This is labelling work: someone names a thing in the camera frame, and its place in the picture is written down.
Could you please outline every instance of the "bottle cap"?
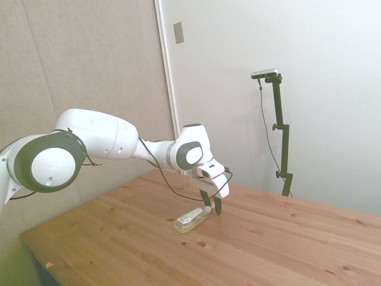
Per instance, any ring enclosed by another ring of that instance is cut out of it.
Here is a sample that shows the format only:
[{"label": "bottle cap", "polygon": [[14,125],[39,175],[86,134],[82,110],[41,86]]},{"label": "bottle cap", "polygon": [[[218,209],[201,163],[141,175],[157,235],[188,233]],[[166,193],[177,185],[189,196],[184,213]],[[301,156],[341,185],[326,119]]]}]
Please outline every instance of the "bottle cap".
[{"label": "bottle cap", "polygon": [[210,213],[210,211],[212,210],[212,208],[210,206],[206,206],[204,207],[204,210],[207,212],[207,213]]}]

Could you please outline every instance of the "black cable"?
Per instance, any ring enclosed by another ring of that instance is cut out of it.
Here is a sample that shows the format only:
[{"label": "black cable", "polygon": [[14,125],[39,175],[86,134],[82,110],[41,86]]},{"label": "black cable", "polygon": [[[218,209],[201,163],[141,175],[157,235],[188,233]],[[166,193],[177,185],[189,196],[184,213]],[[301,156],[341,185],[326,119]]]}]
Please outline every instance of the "black cable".
[{"label": "black cable", "polygon": [[[158,160],[155,158],[155,156],[153,155],[153,153],[151,153],[151,151],[148,149],[148,147],[145,145],[145,143],[143,142],[142,138],[139,137],[139,140],[141,141],[141,143],[143,144],[144,148],[147,150],[147,152],[149,153],[149,155],[152,156],[152,158],[154,158],[159,170],[160,170],[160,173],[161,173],[161,176],[163,177],[163,179],[165,180],[165,182],[167,183],[167,186],[169,187],[169,189],[175,193],[176,195],[180,196],[180,197],[183,197],[183,198],[187,198],[189,200],[193,200],[193,201],[204,201],[204,200],[200,200],[200,199],[197,199],[197,198],[191,198],[191,197],[187,197],[186,195],[182,195],[182,194],[179,194],[178,192],[176,192],[172,187],[171,185],[168,183],[167,181],[167,178],[164,176],[163,174],[163,171],[161,170],[161,167],[160,167],[160,164],[158,162]],[[228,183],[228,181],[231,180],[231,178],[233,177],[233,173],[229,170],[225,170],[226,173],[229,173],[230,174],[230,178],[225,182],[225,184],[223,184],[223,186],[214,194],[212,195],[209,199],[211,199],[213,196],[217,195],[222,189],[223,187]]]},{"label": "black cable", "polygon": [[89,159],[89,161],[91,162],[91,164],[82,164],[82,166],[102,166],[103,164],[95,164],[89,157],[89,155],[87,155],[87,158]]},{"label": "black cable", "polygon": [[31,192],[30,194],[23,195],[22,197],[16,197],[16,198],[10,198],[10,200],[19,200],[21,198],[27,198],[30,197],[31,195],[34,195],[36,192]]},{"label": "black cable", "polygon": [[260,92],[261,92],[261,111],[262,111],[262,118],[263,118],[263,123],[264,123],[264,129],[265,129],[265,131],[266,131],[267,145],[268,145],[268,147],[269,147],[269,149],[270,149],[271,156],[273,156],[273,159],[274,159],[274,161],[275,161],[276,167],[278,168],[278,172],[280,173],[280,168],[279,168],[278,162],[277,162],[276,159],[275,159],[275,156],[274,156],[274,153],[273,153],[273,149],[271,148],[270,140],[269,140],[269,138],[268,138],[267,125],[266,125],[266,120],[265,120],[265,118],[264,118],[264,112],[263,112],[263,96],[262,96],[262,89],[263,89],[263,88],[262,88],[261,80],[260,80],[260,79],[258,79],[258,83],[260,84]]}]

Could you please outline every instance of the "black metal stand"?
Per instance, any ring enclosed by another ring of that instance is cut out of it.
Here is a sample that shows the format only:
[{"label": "black metal stand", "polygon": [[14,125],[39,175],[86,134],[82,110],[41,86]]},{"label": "black metal stand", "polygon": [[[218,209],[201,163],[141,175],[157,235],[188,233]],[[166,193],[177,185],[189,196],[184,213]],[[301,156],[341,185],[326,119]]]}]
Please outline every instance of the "black metal stand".
[{"label": "black metal stand", "polygon": [[266,83],[273,84],[274,92],[274,103],[275,103],[275,114],[276,114],[276,123],[273,125],[273,130],[279,129],[283,131],[282,137],[282,162],[280,164],[280,173],[276,171],[276,177],[285,179],[285,184],[283,186],[282,195],[288,197],[290,193],[290,187],[292,182],[293,175],[287,172],[288,166],[288,142],[289,142],[289,129],[288,124],[283,124],[283,114],[282,114],[282,102],[280,100],[280,87],[282,83],[282,75],[278,74],[277,76],[265,78]]}]

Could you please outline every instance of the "plastic bottle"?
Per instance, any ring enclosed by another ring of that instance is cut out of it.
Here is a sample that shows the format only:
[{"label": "plastic bottle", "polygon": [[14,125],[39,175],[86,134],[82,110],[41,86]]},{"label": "plastic bottle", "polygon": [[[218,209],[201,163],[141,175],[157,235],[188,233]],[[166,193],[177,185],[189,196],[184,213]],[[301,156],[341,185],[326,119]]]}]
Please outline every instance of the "plastic bottle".
[{"label": "plastic bottle", "polygon": [[190,231],[196,225],[198,225],[207,218],[208,214],[210,213],[213,207],[214,204],[212,204],[211,207],[198,207],[197,209],[192,210],[186,215],[184,214],[183,216],[173,221],[174,228],[176,228],[176,230],[181,232],[182,234]]}]

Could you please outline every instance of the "wood knot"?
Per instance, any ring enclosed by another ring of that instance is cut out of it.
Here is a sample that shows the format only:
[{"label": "wood knot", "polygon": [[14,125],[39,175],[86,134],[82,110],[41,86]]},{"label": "wood knot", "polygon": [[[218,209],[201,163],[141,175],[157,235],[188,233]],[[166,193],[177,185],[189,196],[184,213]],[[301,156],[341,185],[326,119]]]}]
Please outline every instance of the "wood knot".
[{"label": "wood knot", "polygon": [[118,226],[118,230],[121,231],[121,232],[123,232],[125,230],[125,228],[126,228],[126,223],[125,222],[122,223],[120,226]]}]

